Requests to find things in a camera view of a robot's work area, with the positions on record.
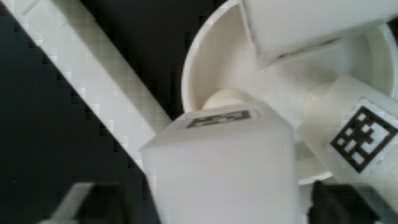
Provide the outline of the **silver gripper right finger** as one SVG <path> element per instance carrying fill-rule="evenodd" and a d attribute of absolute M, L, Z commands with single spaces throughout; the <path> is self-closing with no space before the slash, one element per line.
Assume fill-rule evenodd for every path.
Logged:
<path fill-rule="evenodd" d="M 398 212 L 370 185 L 313 183 L 309 224 L 398 224 Z"/>

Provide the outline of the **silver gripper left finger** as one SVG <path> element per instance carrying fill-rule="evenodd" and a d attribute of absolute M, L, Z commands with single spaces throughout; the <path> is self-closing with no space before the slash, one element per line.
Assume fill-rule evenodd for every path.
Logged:
<path fill-rule="evenodd" d="M 80 224 L 76 216 L 92 187 L 92 183 L 76 183 L 71 186 L 50 218 L 37 224 Z"/>

